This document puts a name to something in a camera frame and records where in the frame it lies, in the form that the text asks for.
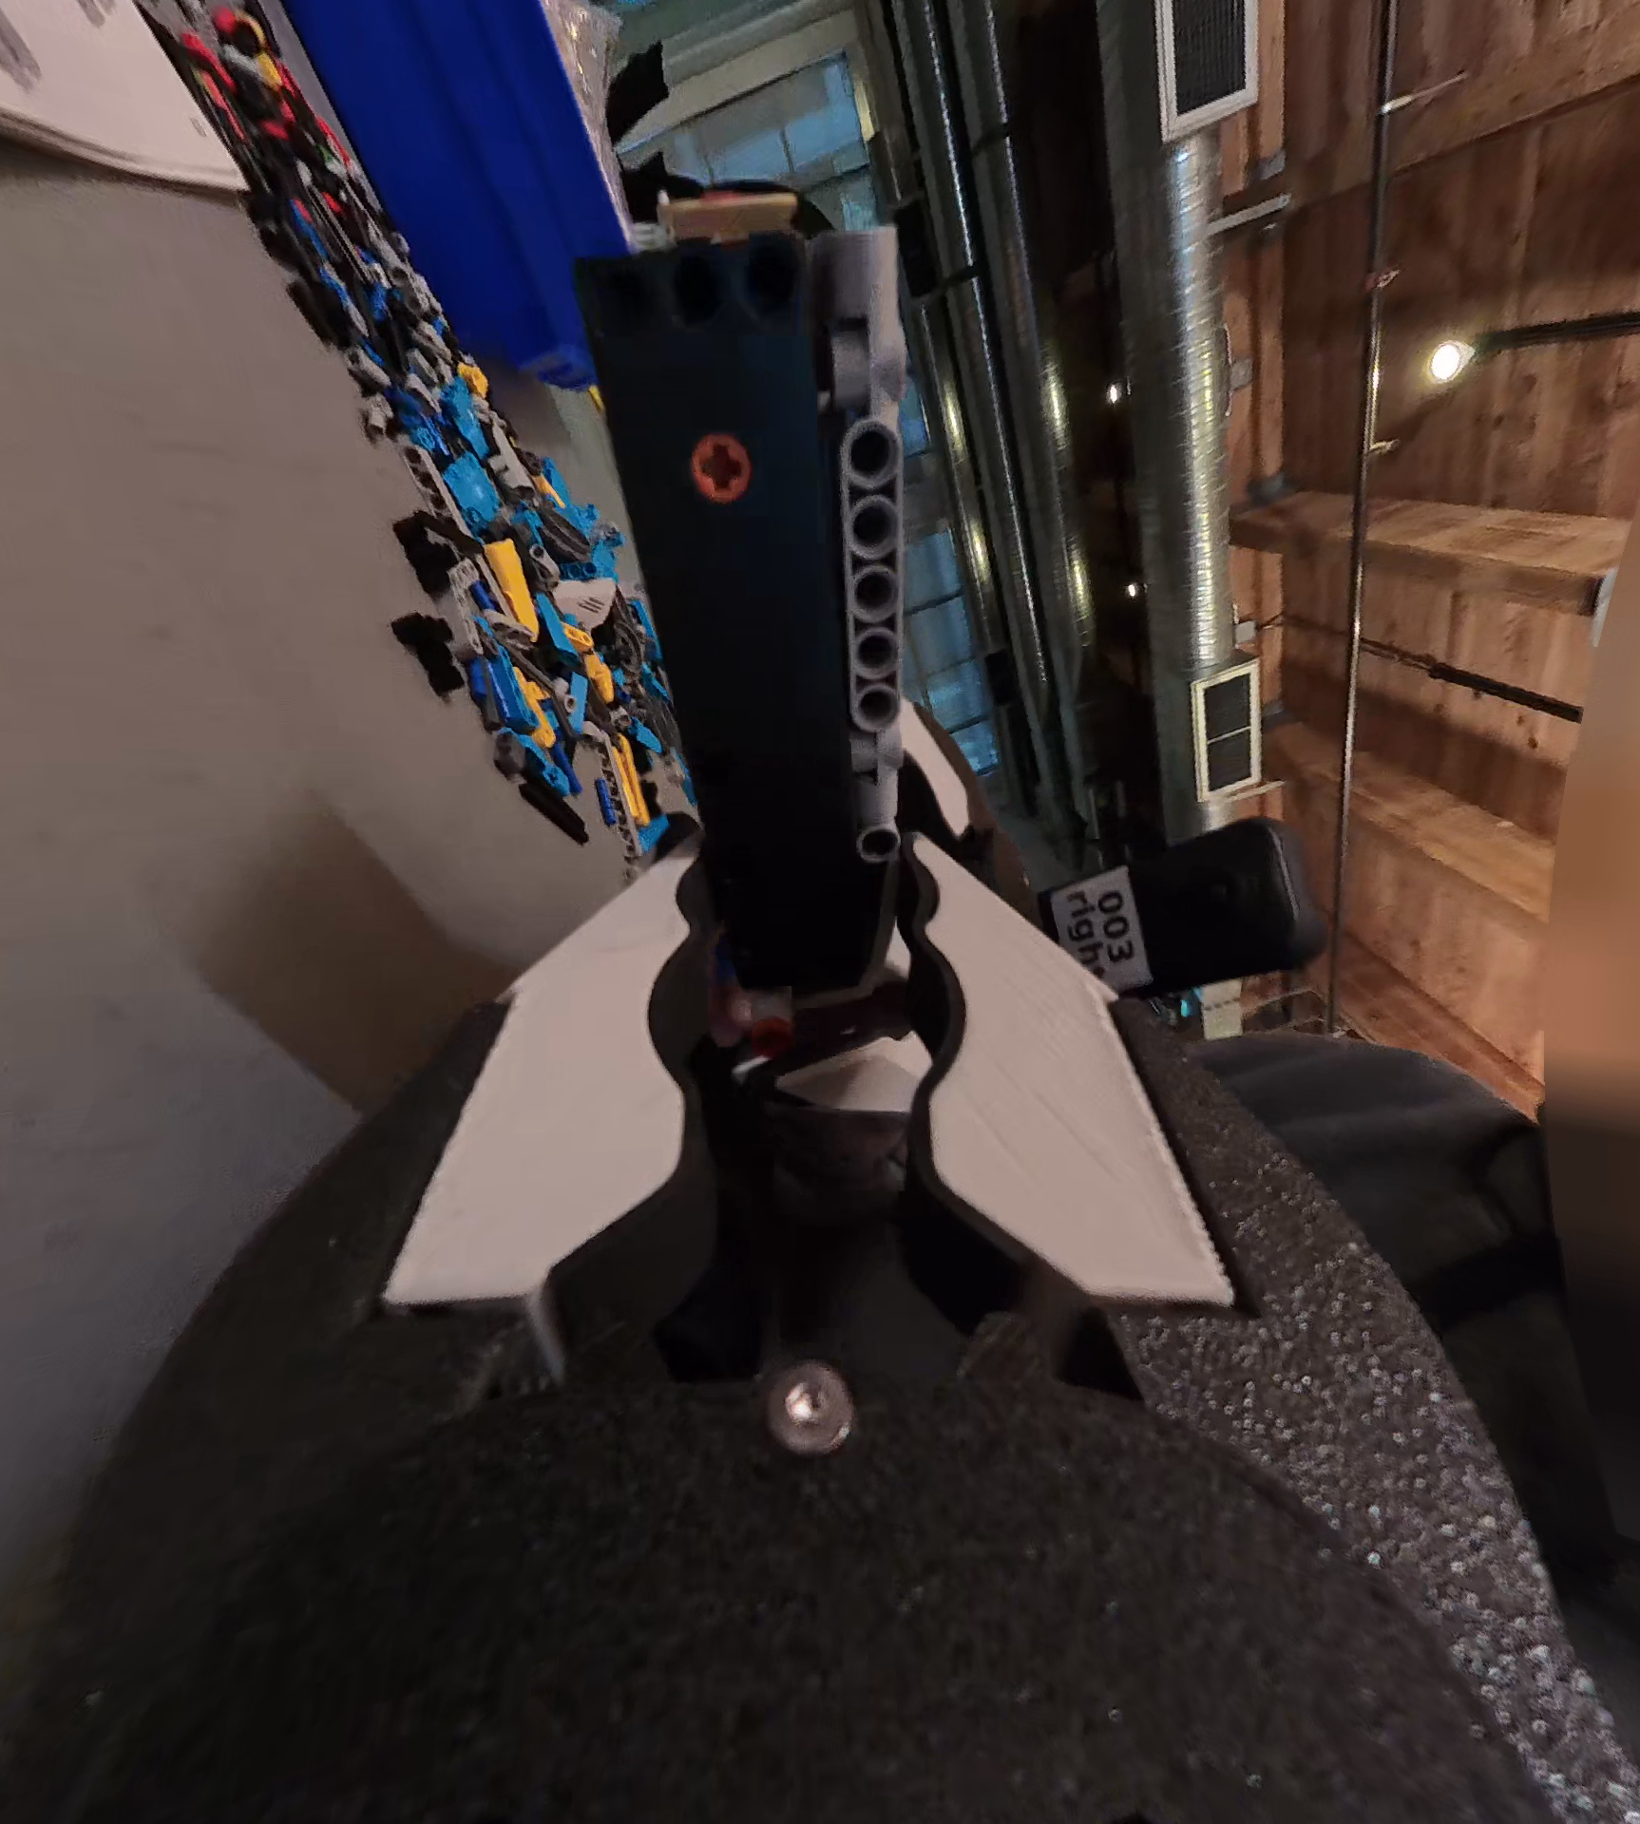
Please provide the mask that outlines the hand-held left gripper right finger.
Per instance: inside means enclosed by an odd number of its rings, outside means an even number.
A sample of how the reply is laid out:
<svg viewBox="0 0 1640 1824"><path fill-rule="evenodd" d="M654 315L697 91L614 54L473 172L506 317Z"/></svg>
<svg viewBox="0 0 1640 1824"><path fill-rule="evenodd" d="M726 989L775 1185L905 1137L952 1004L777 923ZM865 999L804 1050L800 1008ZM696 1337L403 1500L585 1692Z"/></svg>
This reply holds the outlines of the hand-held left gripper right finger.
<svg viewBox="0 0 1640 1824"><path fill-rule="evenodd" d="M1228 1310L1231 1274L1116 995L931 835L903 841L903 871L927 1189L1095 1305Z"/></svg>

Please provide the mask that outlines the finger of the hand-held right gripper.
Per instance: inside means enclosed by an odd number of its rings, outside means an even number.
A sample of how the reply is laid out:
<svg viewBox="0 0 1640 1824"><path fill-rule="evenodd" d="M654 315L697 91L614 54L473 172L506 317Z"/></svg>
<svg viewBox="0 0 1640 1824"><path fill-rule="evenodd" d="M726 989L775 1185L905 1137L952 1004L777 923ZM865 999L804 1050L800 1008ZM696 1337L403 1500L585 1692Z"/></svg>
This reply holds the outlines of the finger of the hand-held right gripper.
<svg viewBox="0 0 1640 1824"><path fill-rule="evenodd" d="M1022 851L1000 824L956 740L931 714L899 708L899 832L933 841L1024 919L1036 917L1036 885Z"/></svg>

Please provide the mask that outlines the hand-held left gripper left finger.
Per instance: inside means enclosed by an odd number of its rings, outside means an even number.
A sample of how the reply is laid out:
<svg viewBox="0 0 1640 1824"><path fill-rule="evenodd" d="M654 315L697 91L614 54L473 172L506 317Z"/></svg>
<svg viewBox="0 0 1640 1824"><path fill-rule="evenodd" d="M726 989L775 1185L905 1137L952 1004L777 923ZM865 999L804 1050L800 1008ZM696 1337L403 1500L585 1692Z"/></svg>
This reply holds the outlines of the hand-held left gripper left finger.
<svg viewBox="0 0 1640 1824"><path fill-rule="evenodd" d="M711 902L677 847L525 970L382 1303L511 1310L542 1371L644 1337L711 1265Z"/></svg>

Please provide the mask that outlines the grey black toy brick assembly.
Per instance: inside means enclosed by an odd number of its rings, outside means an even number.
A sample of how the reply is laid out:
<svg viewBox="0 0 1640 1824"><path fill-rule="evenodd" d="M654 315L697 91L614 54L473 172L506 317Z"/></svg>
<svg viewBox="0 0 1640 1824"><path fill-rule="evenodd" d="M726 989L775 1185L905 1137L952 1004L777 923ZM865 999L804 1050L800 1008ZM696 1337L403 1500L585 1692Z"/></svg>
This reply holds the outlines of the grey black toy brick assembly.
<svg viewBox="0 0 1640 1824"><path fill-rule="evenodd" d="M878 991L908 837L893 227L673 239L576 273L753 1065Z"/></svg>

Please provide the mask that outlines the pile of small toy pieces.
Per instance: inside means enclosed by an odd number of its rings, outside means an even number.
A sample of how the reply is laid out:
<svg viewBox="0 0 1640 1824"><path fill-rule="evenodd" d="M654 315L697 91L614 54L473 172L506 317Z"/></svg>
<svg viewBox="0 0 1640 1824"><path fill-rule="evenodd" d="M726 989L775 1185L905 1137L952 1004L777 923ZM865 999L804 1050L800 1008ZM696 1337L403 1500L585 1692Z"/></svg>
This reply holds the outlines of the pile of small toy pieces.
<svg viewBox="0 0 1640 1824"><path fill-rule="evenodd" d="M291 301L346 362L361 421L397 448L420 505L393 531L430 605L392 623L430 685L464 689L492 759L578 845L597 814L625 877L694 801L627 509L576 491L513 421L376 193L289 3L143 3L247 184Z"/></svg>

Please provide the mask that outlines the instruction booklet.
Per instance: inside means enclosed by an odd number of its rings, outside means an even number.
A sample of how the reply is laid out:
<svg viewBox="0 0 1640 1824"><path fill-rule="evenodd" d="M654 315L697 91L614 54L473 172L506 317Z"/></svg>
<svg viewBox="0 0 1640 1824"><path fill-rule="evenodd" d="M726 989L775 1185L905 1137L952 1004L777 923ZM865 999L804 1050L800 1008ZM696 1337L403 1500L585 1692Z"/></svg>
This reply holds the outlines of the instruction booklet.
<svg viewBox="0 0 1640 1824"><path fill-rule="evenodd" d="M0 138L177 187L245 187L135 3L0 1Z"/></svg>

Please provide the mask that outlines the white air vent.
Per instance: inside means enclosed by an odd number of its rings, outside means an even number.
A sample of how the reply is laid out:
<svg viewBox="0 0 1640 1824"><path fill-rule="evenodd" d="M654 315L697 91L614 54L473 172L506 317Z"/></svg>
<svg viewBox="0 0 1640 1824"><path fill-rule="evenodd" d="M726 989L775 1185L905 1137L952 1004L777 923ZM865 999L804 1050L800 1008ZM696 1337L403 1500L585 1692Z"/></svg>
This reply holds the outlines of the white air vent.
<svg viewBox="0 0 1640 1824"><path fill-rule="evenodd" d="M1260 96L1260 3L1154 1L1161 136L1167 144L1250 110Z"/></svg>
<svg viewBox="0 0 1640 1824"><path fill-rule="evenodd" d="M1190 683L1195 795L1230 801L1264 784L1262 666L1254 657Z"/></svg>

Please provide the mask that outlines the blue plastic bin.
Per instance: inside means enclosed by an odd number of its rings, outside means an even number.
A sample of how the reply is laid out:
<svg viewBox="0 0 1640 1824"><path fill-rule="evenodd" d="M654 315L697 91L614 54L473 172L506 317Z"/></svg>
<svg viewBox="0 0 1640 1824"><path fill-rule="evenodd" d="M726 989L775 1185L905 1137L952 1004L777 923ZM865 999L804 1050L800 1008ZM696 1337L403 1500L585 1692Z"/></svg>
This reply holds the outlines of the blue plastic bin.
<svg viewBox="0 0 1640 1824"><path fill-rule="evenodd" d="M287 13L460 343L547 385L591 387L576 267L631 250L606 130L618 18L544 1Z"/></svg>

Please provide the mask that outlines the silver ventilation duct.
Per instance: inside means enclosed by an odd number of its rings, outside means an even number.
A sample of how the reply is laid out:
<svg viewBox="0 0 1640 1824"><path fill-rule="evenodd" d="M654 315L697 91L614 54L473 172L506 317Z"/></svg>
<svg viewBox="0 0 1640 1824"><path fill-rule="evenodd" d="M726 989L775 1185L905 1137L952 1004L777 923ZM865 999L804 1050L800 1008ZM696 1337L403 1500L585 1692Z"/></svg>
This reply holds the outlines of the silver ventilation duct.
<svg viewBox="0 0 1640 1824"><path fill-rule="evenodd" d="M1163 138L1150 1L1097 3L1097 32L1161 818L1182 841L1222 818L1201 792L1195 687L1237 651L1220 149L1209 127Z"/></svg>

